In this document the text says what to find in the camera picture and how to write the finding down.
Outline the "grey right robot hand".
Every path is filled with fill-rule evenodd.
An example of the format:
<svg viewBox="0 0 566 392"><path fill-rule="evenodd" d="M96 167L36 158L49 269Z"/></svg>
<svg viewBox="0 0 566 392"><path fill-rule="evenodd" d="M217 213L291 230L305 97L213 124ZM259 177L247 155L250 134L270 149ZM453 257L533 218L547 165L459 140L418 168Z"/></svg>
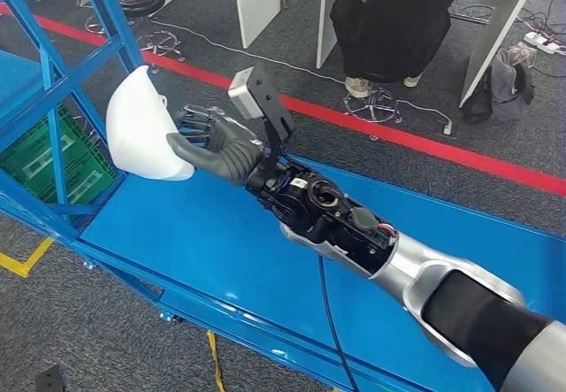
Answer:
<svg viewBox="0 0 566 392"><path fill-rule="evenodd" d="M174 154L235 186L246 184L267 156L254 133L215 107L186 107L180 128L166 136Z"/></svg>

